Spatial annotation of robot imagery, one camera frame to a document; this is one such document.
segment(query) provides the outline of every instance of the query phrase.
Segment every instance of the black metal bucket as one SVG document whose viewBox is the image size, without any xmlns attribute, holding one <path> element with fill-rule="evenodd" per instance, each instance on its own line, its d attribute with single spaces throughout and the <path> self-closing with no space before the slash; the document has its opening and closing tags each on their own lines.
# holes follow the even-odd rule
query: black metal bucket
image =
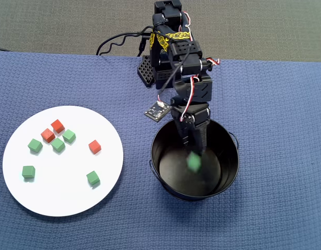
<svg viewBox="0 0 321 250">
<path fill-rule="evenodd" d="M 151 170 L 163 187 L 179 199 L 198 201 L 219 194 L 231 186 L 237 176 L 237 138 L 213 120 L 208 125 L 207 133 L 207 150 L 197 173 L 187 167 L 188 153 L 173 120 L 166 123 L 153 140 Z"/>
</svg>

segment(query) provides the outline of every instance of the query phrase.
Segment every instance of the bucket rim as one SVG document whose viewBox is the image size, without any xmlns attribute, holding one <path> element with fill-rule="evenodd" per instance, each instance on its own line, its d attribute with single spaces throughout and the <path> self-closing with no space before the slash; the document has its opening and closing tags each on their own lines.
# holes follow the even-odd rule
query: bucket rim
<svg viewBox="0 0 321 250">
<path fill-rule="evenodd" d="M 205 195 L 205 196 L 192 196 L 192 195 L 183 194 L 183 193 L 177 191 L 176 189 L 174 189 L 174 188 L 172 188 L 171 186 L 169 186 L 169 185 L 163 180 L 163 178 L 160 176 L 160 173 L 158 173 L 158 171 L 157 171 L 156 168 L 155 168 L 155 164 L 154 164 L 154 162 L 153 162 L 153 156 L 152 156 L 152 148 L 153 148 L 153 144 L 154 144 L 155 139 L 156 139 L 158 133 L 160 132 L 160 130 L 161 130 L 163 127 L 165 127 L 165 126 L 166 126 L 168 123 L 170 123 L 170 122 L 174 122 L 174 120 L 172 119 L 172 120 L 166 122 L 163 126 L 161 126 L 161 128 L 157 131 L 156 135 L 153 137 L 152 144 L 151 144 L 151 162 L 152 162 L 152 167 L 153 167 L 154 170 L 156 171 L 156 174 L 157 174 L 158 178 L 160 178 L 160 180 L 162 181 L 160 184 L 166 185 L 166 186 L 169 187 L 171 190 L 173 190 L 174 192 L 176 192 L 176 193 L 179 194 L 179 195 L 182 195 L 183 197 L 186 196 L 186 197 L 188 197 L 188 198 L 190 197 L 190 198 L 196 199 L 196 200 L 202 200 L 202 199 L 205 199 L 205 198 L 209 198 L 209 197 L 212 197 L 212 196 L 214 196 L 214 195 L 218 195 L 218 194 L 223 193 L 224 191 L 226 191 L 226 190 L 233 184 L 233 182 L 236 180 L 237 175 L 238 175 L 238 172 L 239 172 L 239 168 L 240 168 L 240 164 L 239 164 L 239 163 L 240 163 L 240 160 L 239 160 L 239 150 L 238 150 L 238 147 L 236 146 L 236 144 L 235 144 L 235 142 L 234 142 L 231 134 L 230 134 L 220 123 L 216 122 L 216 121 L 213 120 L 213 119 L 210 119 L 210 122 L 215 122 L 216 124 L 218 124 L 220 127 L 222 127 L 222 128 L 226 131 L 226 133 L 227 133 L 227 134 L 229 135 L 229 137 L 232 139 L 232 142 L 233 142 L 234 147 L 235 147 L 235 149 L 236 149 L 236 153 L 237 153 L 237 157 L 238 157 L 238 168 L 237 168 L 237 171 L 236 171 L 236 173 L 235 173 L 235 175 L 234 175 L 234 178 L 233 178 L 233 180 L 231 181 L 231 183 L 230 183 L 224 190 L 221 190 L 221 191 L 216 192 L 216 193 L 214 193 L 214 194 Z"/>
</svg>

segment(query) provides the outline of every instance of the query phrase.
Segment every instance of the circuit board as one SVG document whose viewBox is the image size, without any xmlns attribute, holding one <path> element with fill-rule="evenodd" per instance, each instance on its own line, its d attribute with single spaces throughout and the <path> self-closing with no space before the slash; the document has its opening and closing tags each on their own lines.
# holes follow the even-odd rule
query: circuit board
<svg viewBox="0 0 321 250">
<path fill-rule="evenodd" d="M 162 118 L 164 118 L 171 109 L 171 105 L 162 101 L 156 101 L 156 103 L 153 104 L 153 106 L 147 111 L 145 111 L 144 114 L 147 117 L 151 118 L 153 121 L 158 122 Z"/>
</svg>

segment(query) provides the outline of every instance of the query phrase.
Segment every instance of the red cube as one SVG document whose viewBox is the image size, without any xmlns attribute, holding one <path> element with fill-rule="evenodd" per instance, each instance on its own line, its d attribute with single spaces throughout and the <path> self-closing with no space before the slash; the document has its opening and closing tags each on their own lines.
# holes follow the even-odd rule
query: red cube
<svg viewBox="0 0 321 250">
<path fill-rule="evenodd" d="M 41 136 L 48 143 L 51 142 L 53 139 L 55 139 L 54 133 L 51 132 L 51 130 L 49 129 L 46 129 L 44 132 L 42 132 Z"/>
<path fill-rule="evenodd" d="M 101 146 L 96 140 L 92 141 L 88 146 L 93 154 L 96 154 L 101 150 Z"/>
<path fill-rule="evenodd" d="M 63 129 L 65 129 L 59 120 L 54 121 L 52 123 L 52 127 L 56 131 L 56 133 L 60 133 Z"/>
</svg>

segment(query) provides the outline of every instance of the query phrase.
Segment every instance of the white round plate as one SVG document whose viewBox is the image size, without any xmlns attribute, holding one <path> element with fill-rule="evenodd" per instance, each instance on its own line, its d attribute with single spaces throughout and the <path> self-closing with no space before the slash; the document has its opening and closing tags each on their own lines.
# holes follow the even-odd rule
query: white round plate
<svg viewBox="0 0 321 250">
<path fill-rule="evenodd" d="M 60 153 L 44 141 L 45 129 L 59 119 L 65 130 L 76 134 L 72 144 Z M 55 136 L 63 140 L 63 133 Z M 39 153 L 28 144 L 43 144 Z M 88 145 L 97 140 L 101 151 L 93 154 Z M 3 175 L 14 198 L 27 209 L 47 216 L 68 216 L 83 212 L 106 197 L 116 184 L 123 164 L 123 147 L 113 125 L 102 115 L 76 106 L 44 110 L 27 119 L 11 136 L 3 156 Z M 24 179 L 23 166 L 34 166 L 35 178 Z M 86 175 L 96 171 L 100 183 L 91 186 Z"/>
</svg>

